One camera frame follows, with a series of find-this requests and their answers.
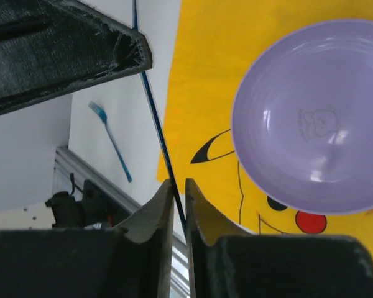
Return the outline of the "yellow Pikachu placemat cloth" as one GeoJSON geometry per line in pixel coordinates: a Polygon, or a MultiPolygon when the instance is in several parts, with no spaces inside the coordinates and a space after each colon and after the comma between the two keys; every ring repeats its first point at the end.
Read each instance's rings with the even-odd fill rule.
{"type": "Polygon", "coordinates": [[[350,235],[373,257],[373,210],[320,216],[280,205],[248,178],[229,130],[240,82],[267,47],[342,18],[373,20],[373,1],[183,1],[164,132],[180,191],[193,178],[214,206],[252,232],[350,235]]]}

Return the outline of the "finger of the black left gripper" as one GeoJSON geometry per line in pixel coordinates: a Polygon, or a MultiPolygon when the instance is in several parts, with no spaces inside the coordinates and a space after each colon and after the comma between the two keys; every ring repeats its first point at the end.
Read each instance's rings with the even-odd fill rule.
{"type": "Polygon", "coordinates": [[[146,37],[80,1],[0,1],[0,115],[152,67],[146,37]]]}

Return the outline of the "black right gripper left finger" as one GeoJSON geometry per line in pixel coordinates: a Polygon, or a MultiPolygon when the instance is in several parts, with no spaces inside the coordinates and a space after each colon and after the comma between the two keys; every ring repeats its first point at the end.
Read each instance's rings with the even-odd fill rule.
{"type": "Polygon", "coordinates": [[[0,230],[0,297],[168,297],[173,192],[102,230],[0,230]]]}

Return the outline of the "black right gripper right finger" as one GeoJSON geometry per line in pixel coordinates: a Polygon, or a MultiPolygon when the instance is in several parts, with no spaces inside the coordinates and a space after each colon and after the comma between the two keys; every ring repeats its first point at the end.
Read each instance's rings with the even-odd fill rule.
{"type": "Polygon", "coordinates": [[[185,182],[192,297],[373,297],[373,260],[354,238],[249,233],[185,182]]]}

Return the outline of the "blue plastic fork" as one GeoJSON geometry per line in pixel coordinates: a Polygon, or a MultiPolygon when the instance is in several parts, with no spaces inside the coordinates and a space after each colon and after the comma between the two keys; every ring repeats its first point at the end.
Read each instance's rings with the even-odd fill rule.
{"type": "Polygon", "coordinates": [[[123,171],[124,171],[124,173],[125,173],[125,175],[126,175],[126,178],[127,178],[127,180],[128,180],[128,182],[129,183],[131,183],[132,182],[132,177],[131,177],[131,174],[130,174],[130,172],[129,172],[129,170],[128,170],[128,167],[126,166],[126,163],[125,163],[125,161],[124,161],[124,158],[122,157],[122,155],[121,155],[121,152],[120,152],[120,150],[119,150],[119,148],[118,148],[118,145],[116,144],[116,141],[115,141],[115,139],[114,139],[114,137],[113,137],[113,134],[112,134],[112,132],[111,132],[111,130],[110,130],[110,128],[109,128],[109,125],[108,125],[108,117],[107,117],[107,114],[106,114],[106,112],[105,112],[105,110],[101,107],[101,106],[99,106],[99,105],[97,105],[95,102],[89,102],[89,104],[88,104],[88,107],[99,117],[99,119],[102,121],[102,123],[103,123],[103,125],[104,125],[104,127],[105,127],[105,130],[106,130],[106,133],[107,133],[107,135],[108,135],[108,137],[109,137],[109,139],[110,139],[110,141],[111,141],[111,143],[112,143],[112,146],[113,146],[113,148],[114,148],[114,151],[116,152],[116,154],[117,154],[117,157],[119,158],[119,161],[120,161],[120,163],[121,163],[121,166],[122,166],[122,168],[123,168],[123,171]]]}

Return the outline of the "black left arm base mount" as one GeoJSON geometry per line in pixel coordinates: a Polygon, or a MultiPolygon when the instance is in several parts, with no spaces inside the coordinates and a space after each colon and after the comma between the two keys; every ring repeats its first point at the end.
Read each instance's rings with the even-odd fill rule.
{"type": "Polygon", "coordinates": [[[96,224],[109,228],[131,215],[92,181],[87,179],[80,188],[70,173],[70,182],[71,192],[57,192],[45,202],[53,212],[53,228],[86,228],[96,224]]]}

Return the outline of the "lilac plastic plate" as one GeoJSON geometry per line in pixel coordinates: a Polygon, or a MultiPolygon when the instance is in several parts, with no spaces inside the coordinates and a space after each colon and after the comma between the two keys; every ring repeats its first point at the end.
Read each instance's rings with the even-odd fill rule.
{"type": "Polygon", "coordinates": [[[373,208],[373,21],[296,30],[251,66],[231,117],[255,184],[312,214],[373,208]]]}

